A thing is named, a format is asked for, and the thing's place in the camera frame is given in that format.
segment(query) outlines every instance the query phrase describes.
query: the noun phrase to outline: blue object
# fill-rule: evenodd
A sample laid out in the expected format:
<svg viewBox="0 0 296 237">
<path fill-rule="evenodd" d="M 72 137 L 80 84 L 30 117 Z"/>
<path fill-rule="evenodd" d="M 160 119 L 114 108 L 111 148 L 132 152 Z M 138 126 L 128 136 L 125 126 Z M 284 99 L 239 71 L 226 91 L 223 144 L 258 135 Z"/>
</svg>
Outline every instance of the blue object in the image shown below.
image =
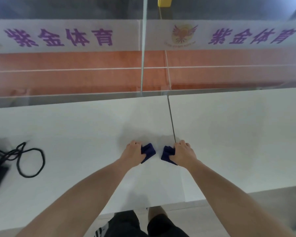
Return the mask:
<svg viewBox="0 0 296 237">
<path fill-rule="evenodd" d="M 165 146 L 163 148 L 161 159 L 177 166 L 176 163 L 170 160 L 169 155 L 175 155 L 175 148 L 172 148 L 171 146 Z"/>
<path fill-rule="evenodd" d="M 148 145 L 145 145 L 145 146 L 141 147 L 141 153 L 146 154 L 146 158 L 141 162 L 141 163 L 144 163 L 150 157 L 154 156 L 156 154 L 156 151 L 153 148 L 152 144 L 149 143 Z"/>
</svg>

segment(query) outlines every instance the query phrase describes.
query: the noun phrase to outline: orange floor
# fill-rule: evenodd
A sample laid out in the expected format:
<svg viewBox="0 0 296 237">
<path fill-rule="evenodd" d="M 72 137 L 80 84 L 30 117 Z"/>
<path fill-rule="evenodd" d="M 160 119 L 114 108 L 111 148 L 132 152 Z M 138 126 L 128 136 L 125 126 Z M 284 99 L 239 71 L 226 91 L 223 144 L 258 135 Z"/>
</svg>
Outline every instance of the orange floor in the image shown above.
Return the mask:
<svg viewBox="0 0 296 237">
<path fill-rule="evenodd" d="M 0 54 L 0 96 L 134 92 L 140 76 L 141 51 Z M 291 81 L 296 49 L 145 52 L 144 91 Z"/>
</svg>

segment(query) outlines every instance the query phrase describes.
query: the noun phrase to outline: left arm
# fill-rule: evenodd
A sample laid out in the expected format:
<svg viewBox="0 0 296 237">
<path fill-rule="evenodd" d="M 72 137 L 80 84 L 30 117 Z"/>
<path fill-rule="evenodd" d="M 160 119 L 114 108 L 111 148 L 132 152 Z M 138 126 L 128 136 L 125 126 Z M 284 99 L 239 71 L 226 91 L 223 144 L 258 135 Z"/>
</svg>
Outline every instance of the left arm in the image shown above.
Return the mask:
<svg viewBox="0 0 296 237">
<path fill-rule="evenodd" d="M 59 197 L 17 237 L 83 236 L 98 217 L 125 174 L 145 158 L 141 142 L 132 141 L 114 163 L 83 179 Z"/>
</svg>

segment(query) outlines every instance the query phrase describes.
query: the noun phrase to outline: white banner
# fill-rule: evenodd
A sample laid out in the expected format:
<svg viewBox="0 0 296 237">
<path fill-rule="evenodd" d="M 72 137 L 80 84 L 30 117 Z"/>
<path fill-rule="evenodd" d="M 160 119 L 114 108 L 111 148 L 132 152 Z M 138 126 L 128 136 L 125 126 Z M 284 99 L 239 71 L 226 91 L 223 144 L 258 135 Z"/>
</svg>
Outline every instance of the white banner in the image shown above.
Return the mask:
<svg viewBox="0 0 296 237">
<path fill-rule="evenodd" d="M 148 20 L 146 50 L 296 46 L 296 21 Z"/>
<path fill-rule="evenodd" d="M 0 53 L 138 51 L 140 20 L 0 20 Z"/>
</svg>

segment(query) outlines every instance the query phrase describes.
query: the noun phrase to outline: right arm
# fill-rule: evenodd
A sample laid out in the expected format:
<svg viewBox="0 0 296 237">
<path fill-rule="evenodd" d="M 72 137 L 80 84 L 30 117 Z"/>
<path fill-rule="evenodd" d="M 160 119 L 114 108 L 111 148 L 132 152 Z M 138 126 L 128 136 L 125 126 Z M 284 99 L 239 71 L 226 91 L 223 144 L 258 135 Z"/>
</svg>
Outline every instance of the right arm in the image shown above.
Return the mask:
<svg viewBox="0 0 296 237">
<path fill-rule="evenodd" d="M 291 229 L 265 212 L 248 194 L 205 166 L 189 143 L 175 143 L 170 159 L 185 167 L 231 237 L 294 237 Z"/>
</svg>

